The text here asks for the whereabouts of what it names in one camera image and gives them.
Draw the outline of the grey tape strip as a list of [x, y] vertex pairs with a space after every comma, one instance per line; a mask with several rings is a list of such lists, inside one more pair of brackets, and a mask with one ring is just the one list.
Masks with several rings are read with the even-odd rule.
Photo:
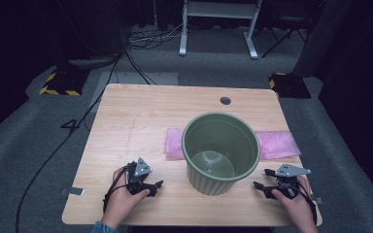
[[69, 195], [83, 195], [85, 190], [83, 188], [78, 187], [63, 187], [60, 191], [60, 194], [63, 196], [69, 196]]

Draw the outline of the black tripod stand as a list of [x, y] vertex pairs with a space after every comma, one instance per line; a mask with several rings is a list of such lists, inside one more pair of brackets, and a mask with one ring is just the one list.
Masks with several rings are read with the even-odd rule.
[[289, 39], [293, 32], [296, 32], [303, 43], [307, 42], [309, 38], [308, 35], [303, 36], [301, 31], [308, 29], [308, 22], [306, 18], [300, 17], [277, 17], [275, 19], [275, 24], [277, 28], [286, 31], [286, 34], [280, 38], [270, 49], [268, 49], [261, 57], [264, 58], [269, 52], [275, 49], [283, 40]]

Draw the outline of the grey flat stand base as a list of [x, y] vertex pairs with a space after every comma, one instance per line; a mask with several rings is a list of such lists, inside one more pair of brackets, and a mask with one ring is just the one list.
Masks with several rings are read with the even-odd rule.
[[80, 70], [93, 70], [109, 66], [119, 61], [119, 56], [92, 57], [91, 59], [72, 59], [69, 63]]

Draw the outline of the person's left hand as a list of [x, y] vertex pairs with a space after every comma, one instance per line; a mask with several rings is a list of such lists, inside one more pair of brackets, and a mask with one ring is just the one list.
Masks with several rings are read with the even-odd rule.
[[109, 196], [101, 222], [114, 230], [118, 230], [120, 224], [131, 214], [136, 205], [150, 194], [150, 191], [146, 189], [132, 195], [125, 187], [126, 179], [122, 168], [114, 172], [113, 184], [113, 191]]

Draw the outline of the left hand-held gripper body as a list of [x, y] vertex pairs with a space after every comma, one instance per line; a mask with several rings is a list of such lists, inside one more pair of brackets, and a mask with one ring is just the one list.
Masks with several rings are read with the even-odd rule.
[[152, 171], [152, 168], [139, 157], [137, 161], [132, 161], [126, 165], [125, 179], [126, 188], [132, 194], [138, 194], [143, 190], [154, 189], [153, 184], [144, 183], [145, 178]]

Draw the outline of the grey curtain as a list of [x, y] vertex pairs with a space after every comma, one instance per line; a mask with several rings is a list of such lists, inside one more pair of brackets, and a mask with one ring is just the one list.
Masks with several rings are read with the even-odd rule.
[[296, 77], [309, 78], [317, 71], [352, 2], [353, 0], [326, 1], [322, 15], [291, 71]]

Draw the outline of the person's left denim sleeve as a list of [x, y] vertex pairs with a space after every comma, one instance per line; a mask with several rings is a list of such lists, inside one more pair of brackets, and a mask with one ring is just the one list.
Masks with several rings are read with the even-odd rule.
[[110, 227], [101, 221], [97, 221], [93, 225], [90, 233], [118, 233], [118, 231], [115, 228]]

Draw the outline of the pink plastic trash bag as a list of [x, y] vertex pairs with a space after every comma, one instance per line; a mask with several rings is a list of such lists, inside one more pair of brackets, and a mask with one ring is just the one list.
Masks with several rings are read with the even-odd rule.
[[[165, 154], [169, 159], [183, 159], [182, 128], [169, 128], [166, 134]], [[256, 131], [262, 160], [294, 157], [301, 154], [289, 131]]]

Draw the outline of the person's right hand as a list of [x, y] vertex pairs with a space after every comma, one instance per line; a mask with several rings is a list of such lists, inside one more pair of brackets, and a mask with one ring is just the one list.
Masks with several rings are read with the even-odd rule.
[[296, 225], [300, 233], [319, 233], [319, 229], [314, 222], [313, 212], [307, 200], [302, 196], [305, 194], [311, 197], [311, 187], [308, 180], [302, 176], [298, 178], [300, 193], [288, 199], [280, 190], [273, 189], [272, 194], [285, 207], [289, 218]]

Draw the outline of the white metal table frame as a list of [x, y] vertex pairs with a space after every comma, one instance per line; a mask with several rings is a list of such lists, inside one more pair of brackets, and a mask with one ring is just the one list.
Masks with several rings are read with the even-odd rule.
[[255, 0], [254, 3], [220, 3], [220, 2], [197, 2], [195, 0], [184, 0], [183, 24], [179, 48], [179, 55], [187, 54], [187, 22], [190, 17], [220, 17], [249, 19], [251, 21], [248, 31], [243, 33], [247, 48], [252, 59], [258, 59], [254, 47], [253, 33], [263, 0]]

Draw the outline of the green plastic trash bin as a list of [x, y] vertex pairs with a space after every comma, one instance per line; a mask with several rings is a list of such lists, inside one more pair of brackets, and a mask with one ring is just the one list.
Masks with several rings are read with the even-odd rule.
[[259, 139], [241, 118], [208, 113], [194, 118], [182, 136], [190, 184], [217, 196], [249, 176], [260, 160]]

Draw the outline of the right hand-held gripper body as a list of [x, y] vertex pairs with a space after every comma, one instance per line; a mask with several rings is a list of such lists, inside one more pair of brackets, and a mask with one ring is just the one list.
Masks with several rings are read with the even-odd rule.
[[310, 173], [310, 169], [296, 167], [294, 165], [284, 163], [274, 173], [274, 175], [276, 176], [279, 189], [283, 192], [283, 194], [287, 198], [294, 198], [299, 193], [298, 177], [301, 175], [309, 175]]

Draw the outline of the black yellow striped stand base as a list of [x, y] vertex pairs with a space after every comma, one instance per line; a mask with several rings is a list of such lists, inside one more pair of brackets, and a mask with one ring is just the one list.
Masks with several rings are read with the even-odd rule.
[[89, 70], [54, 69], [40, 90], [40, 94], [80, 96], [90, 74]]
[[311, 94], [302, 78], [293, 73], [272, 73], [268, 77], [270, 88], [279, 98], [310, 99]]

